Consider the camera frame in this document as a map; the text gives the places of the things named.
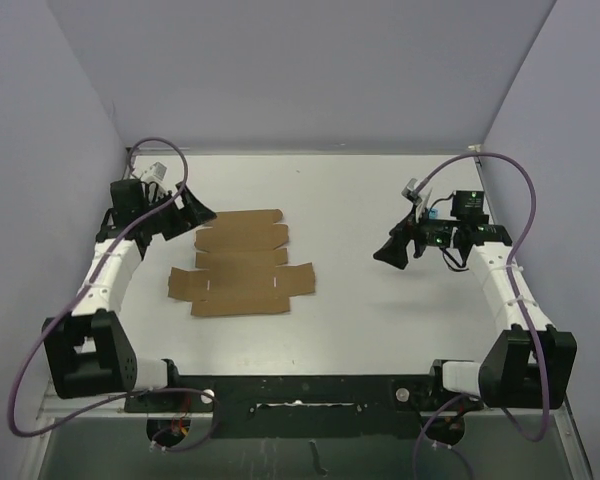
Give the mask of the brown cardboard box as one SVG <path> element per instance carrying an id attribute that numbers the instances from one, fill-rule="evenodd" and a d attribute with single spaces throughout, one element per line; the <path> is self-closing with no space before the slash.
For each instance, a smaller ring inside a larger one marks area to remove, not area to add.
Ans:
<path id="1" fill-rule="evenodd" d="M 194 268 L 171 269 L 168 297 L 194 317 L 287 313 L 316 287 L 311 263 L 289 263 L 288 242 L 279 209 L 220 212 L 196 232 Z"/>

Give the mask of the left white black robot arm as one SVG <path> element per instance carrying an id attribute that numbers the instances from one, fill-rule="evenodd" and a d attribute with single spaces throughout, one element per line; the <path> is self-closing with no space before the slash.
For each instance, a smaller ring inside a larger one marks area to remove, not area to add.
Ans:
<path id="1" fill-rule="evenodd" d="M 154 236 L 171 240 L 217 215 L 182 182 L 166 190 L 156 180 L 119 180 L 110 195 L 77 299 L 43 325 L 54 389 L 62 399 L 147 390 L 152 404 L 170 411 L 183 398 L 173 362 L 136 355 L 119 319 L 122 303 Z"/>

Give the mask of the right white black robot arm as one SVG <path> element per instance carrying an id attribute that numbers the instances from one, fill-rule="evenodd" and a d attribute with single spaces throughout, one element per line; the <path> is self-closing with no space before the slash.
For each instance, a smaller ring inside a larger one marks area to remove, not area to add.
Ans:
<path id="1" fill-rule="evenodd" d="M 457 267 L 474 274 L 497 333 L 480 362 L 437 361 L 437 376 L 424 385 L 426 400 L 444 409 L 464 393 L 492 408 L 559 408 L 575 361 L 576 340 L 555 328 L 534 299 L 521 267 L 508 258 L 513 241 L 504 226 L 490 223 L 483 192 L 454 192 L 448 219 L 431 216 L 427 195 L 410 190 L 403 194 L 413 207 L 390 230 L 374 259 L 405 269 L 411 257 L 421 257 L 428 248 L 443 254 L 456 250 L 461 259 Z M 412 255 L 409 246 L 414 248 Z"/>

